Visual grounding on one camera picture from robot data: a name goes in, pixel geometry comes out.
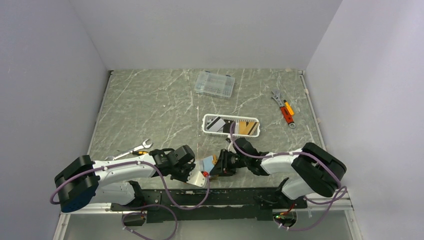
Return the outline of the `white plastic basket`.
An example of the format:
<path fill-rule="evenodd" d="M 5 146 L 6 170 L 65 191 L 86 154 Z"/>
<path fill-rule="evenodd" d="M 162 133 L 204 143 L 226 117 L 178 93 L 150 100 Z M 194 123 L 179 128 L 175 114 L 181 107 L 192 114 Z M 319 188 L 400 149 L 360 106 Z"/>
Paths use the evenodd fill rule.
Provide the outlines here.
<path fill-rule="evenodd" d="M 234 121 L 231 125 L 231 129 L 229 133 L 223 133 L 223 129 L 219 132 L 211 132 L 211 131 L 207 131 L 206 130 L 206 125 L 207 123 L 214 119 L 215 117 L 221 117 L 223 120 L 232 120 Z M 240 121 L 246 121 L 246 122 L 259 122 L 259 127 L 256 130 L 255 135 L 242 135 L 239 134 L 239 122 Z M 257 118 L 254 117 L 246 117 L 246 116 L 236 116 L 236 115 L 223 115 L 223 114 L 205 114 L 203 116 L 202 119 L 202 125 L 201 125 L 201 130 L 205 133 L 205 134 L 209 134 L 209 135 L 216 135 L 216 136 L 227 136 L 230 133 L 232 133 L 235 137 L 246 137 L 246 138 L 257 138 L 260 133 L 261 133 L 261 129 L 260 129 L 260 121 Z"/>

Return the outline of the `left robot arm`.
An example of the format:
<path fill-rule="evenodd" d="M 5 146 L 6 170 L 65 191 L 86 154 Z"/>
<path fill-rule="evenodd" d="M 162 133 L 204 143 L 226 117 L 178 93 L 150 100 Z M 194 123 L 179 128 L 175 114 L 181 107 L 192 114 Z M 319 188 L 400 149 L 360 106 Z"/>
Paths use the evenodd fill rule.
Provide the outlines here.
<path fill-rule="evenodd" d="M 50 202 L 60 205 L 63 213 L 95 203 L 115 203 L 137 210 L 143 205 L 144 196 L 135 179 L 169 176 L 171 180 L 205 187 L 206 177 L 196 168 L 194 159 L 188 145 L 154 149 L 118 160 L 93 161 L 89 155 L 82 155 L 54 178 L 56 190 Z"/>

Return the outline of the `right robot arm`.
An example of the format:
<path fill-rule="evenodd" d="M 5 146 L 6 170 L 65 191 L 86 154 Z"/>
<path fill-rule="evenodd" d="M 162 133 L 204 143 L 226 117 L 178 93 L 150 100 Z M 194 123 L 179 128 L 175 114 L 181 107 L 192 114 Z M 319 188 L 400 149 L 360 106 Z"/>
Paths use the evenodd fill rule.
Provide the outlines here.
<path fill-rule="evenodd" d="M 209 175 L 230 177 L 241 168 L 247 168 L 256 176 L 290 174 L 292 177 L 285 178 L 275 194 L 276 203 L 282 208 L 312 193 L 332 197 L 347 172 L 343 162 L 312 142 L 292 153 L 279 154 L 258 151 L 241 137 L 235 140 L 233 148 L 234 151 L 220 151 Z"/>

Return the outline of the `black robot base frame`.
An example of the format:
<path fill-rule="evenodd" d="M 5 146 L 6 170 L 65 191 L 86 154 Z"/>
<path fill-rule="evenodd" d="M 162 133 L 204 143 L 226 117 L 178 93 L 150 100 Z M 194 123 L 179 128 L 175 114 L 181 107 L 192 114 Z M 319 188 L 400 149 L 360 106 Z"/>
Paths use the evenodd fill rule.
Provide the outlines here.
<path fill-rule="evenodd" d="M 174 211 L 180 221 L 255 219 L 270 221 L 278 212 L 306 209 L 307 202 L 299 197 L 281 200 L 276 187 L 215 188 L 204 203 L 194 210 L 182 210 L 171 202 L 164 189 L 143 189 L 146 223 L 173 221 L 173 216 L 161 206 Z"/>

